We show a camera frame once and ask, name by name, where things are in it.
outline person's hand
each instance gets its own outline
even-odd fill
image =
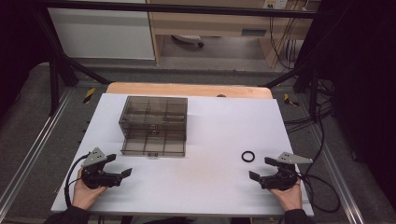
[[[280,205],[286,211],[293,209],[302,209],[303,208],[303,200],[301,193],[301,180],[298,179],[293,187],[280,190],[280,189],[268,189],[271,193],[273,193],[280,202]]]
[[[105,192],[107,187],[99,187],[97,189],[88,188],[81,178],[82,168],[78,170],[78,181],[74,187],[74,195],[72,205],[81,209],[89,209],[96,199]]]

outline white table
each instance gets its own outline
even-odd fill
[[[277,169],[265,164],[264,157],[276,159],[284,151],[292,153],[276,100],[188,96],[186,157],[152,159],[120,152],[124,139],[118,122],[126,97],[102,95],[75,157],[99,147],[106,155],[117,154],[105,166],[106,172],[133,168],[120,187],[99,198],[92,212],[114,216],[283,215],[276,197],[248,176],[248,171],[273,175]],[[255,153],[253,162],[242,161],[246,150]],[[304,186],[303,202],[305,212],[313,216]],[[60,191],[51,211],[65,208]]]

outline plastic storage box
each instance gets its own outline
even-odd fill
[[[187,98],[128,96],[120,117],[122,154],[184,157]]]

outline metal bar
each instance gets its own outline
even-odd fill
[[[311,69],[308,73],[311,76],[311,91],[309,94],[309,114],[314,121],[317,121],[317,101],[318,101],[318,72]]]
[[[71,66],[75,67],[77,70],[79,70],[80,72],[84,73],[85,75],[97,80],[98,82],[102,83],[102,84],[110,84],[113,81],[109,81],[99,75],[97,75],[96,73],[94,73],[93,71],[91,71],[90,69],[86,68],[84,65],[75,62],[73,59],[69,58],[66,54],[62,54],[64,61],[66,61],[68,64],[70,64]]]
[[[23,162],[21,163],[18,171],[13,176],[12,180],[7,186],[7,189],[3,193],[0,198],[0,223],[2,223],[3,219],[6,217],[6,214],[14,202],[15,198],[18,195],[24,181],[26,180],[27,176],[29,175],[30,171],[32,170],[35,161],[37,160],[42,148],[46,144],[47,140],[50,137],[50,134],[55,127],[56,123],[58,122],[60,116],[64,112],[64,109],[67,105],[68,99],[72,93],[74,88],[68,88],[60,101],[60,106],[58,110],[52,117],[47,119],[46,124],[44,125],[43,129],[41,130],[40,134],[38,135],[37,139],[31,146],[29,152],[27,153],[26,157],[24,158]]]
[[[265,8],[202,7],[202,6],[183,6],[183,5],[113,3],[113,2],[92,2],[92,1],[59,1],[59,0],[37,0],[30,3],[40,5],[42,7],[90,9],[90,10],[173,12],[173,13],[216,14],[216,15],[235,15],[235,16],[254,16],[254,17],[274,17],[274,18],[300,18],[300,19],[335,18],[335,15],[324,12],[265,9]]]
[[[309,116],[308,102],[306,101],[305,97],[298,96],[298,98],[305,114]],[[320,145],[321,132],[318,124],[312,124],[311,129],[317,139],[318,145]],[[359,210],[359,207],[356,205],[355,200],[353,199],[352,193],[347,186],[347,182],[345,181],[340,169],[338,168],[329,147],[325,142],[323,144],[323,159],[329,169],[330,178],[334,183],[334,187],[338,191],[341,203],[344,206],[344,210],[346,212],[346,216],[348,217],[350,223],[363,224],[364,219],[361,216],[361,211]]]
[[[50,112],[52,116],[59,106],[59,81],[58,81],[58,68],[56,60],[49,62],[49,75],[50,75]]]
[[[285,74],[285,75],[283,75],[281,77],[278,77],[275,80],[272,80],[272,81],[268,82],[267,84],[260,85],[259,87],[265,87],[265,88],[268,88],[268,89],[272,89],[273,87],[279,85],[279,83],[282,83],[282,82],[288,80],[291,77],[299,76],[306,69],[308,69],[307,66],[304,66],[304,65],[298,66],[298,67],[294,68],[292,71],[289,71],[287,74]]]
[[[43,16],[41,8],[29,7],[29,10],[31,12],[31,16],[33,17],[32,20],[36,21],[37,28],[42,31],[43,36],[46,37],[46,41],[49,43],[49,55],[57,65],[57,72],[59,75],[61,75],[64,83],[67,86],[76,86],[78,79],[70,66],[63,61],[62,52],[64,52],[64,50],[57,41],[57,37],[51,31],[46,19]]]

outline aluminum frame rail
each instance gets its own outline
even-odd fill
[[[9,182],[7,189],[4,191],[3,195],[0,198],[0,223],[3,222],[3,219],[6,217],[6,214],[17,197],[24,181],[28,177],[30,171],[35,165],[35,161],[40,155],[41,150],[44,145],[47,143],[47,140],[50,138],[50,134],[57,124],[59,118],[61,117],[66,105],[69,101],[71,94],[73,93],[74,88],[66,88],[61,101],[60,106],[57,111],[55,111],[54,115],[49,117],[38,135],[37,139],[31,146],[29,152],[25,156],[23,162],[21,163],[18,171],[12,177],[12,180]]]
[[[308,102],[306,101],[305,97],[299,95],[298,99],[303,107],[305,114],[309,116],[310,113],[308,108]],[[311,130],[313,131],[313,135],[317,140],[318,146],[320,146],[322,133],[318,124],[312,124]],[[344,176],[338,168],[337,163],[326,142],[324,142],[323,144],[323,160],[328,168],[328,172],[334,184],[334,187],[336,188],[340,196],[341,204],[344,206],[344,210],[346,212],[347,218],[349,219],[349,222],[352,224],[364,224],[364,218],[361,215],[361,210],[356,205],[355,199],[353,198],[352,193],[347,186],[347,182],[345,181]]]
[[[32,5],[52,8],[72,8],[112,11],[173,12],[192,14],[235,15],[274,18],[331,19],[335,15],[316,11],[283,9],[244,8],[244,7],[202,7],[164,4],[113,3],[93,1],[32,0]]]

